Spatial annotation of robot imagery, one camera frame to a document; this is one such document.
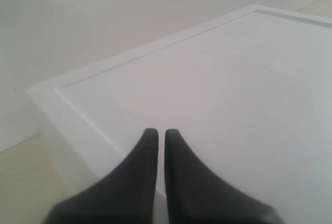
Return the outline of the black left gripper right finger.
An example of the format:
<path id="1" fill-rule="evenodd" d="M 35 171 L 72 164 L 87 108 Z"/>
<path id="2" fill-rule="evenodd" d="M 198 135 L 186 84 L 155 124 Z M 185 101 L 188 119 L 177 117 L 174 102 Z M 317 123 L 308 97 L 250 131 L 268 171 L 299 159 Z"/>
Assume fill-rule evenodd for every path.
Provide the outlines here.
<path id="1" fill-rule="evenodd" d="M 176 129 L 165 133 L 164 182 L 170 223 L 284 222 L 272 206 L 212 172 Z"/>

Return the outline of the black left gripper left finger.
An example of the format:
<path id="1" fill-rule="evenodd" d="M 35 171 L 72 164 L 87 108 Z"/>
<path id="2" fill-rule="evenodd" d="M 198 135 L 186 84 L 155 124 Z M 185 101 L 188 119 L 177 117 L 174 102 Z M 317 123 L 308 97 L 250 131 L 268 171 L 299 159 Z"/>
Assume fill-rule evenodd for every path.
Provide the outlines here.
<path id="1" fill-rule="evenodd" d="M 106 177 L 67 199 L 44 223 L 152 223 L 158 132 L 145 129 L 125 159 Z"/>

